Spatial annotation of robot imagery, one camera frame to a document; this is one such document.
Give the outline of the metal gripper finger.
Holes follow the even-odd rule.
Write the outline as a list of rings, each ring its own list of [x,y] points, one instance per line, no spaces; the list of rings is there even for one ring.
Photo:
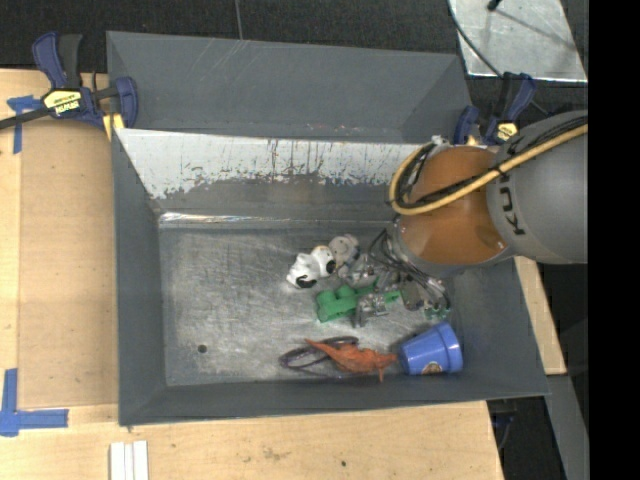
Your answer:
[[[372,318],[386,316],[390,313],[383,295],[364,295],[356,303],[352,324],[355,328],[365,327]]]
[[[368,255],[360,255],[346,266],[346,283],[351,287],[367,287],[375,283],[378,270]]]

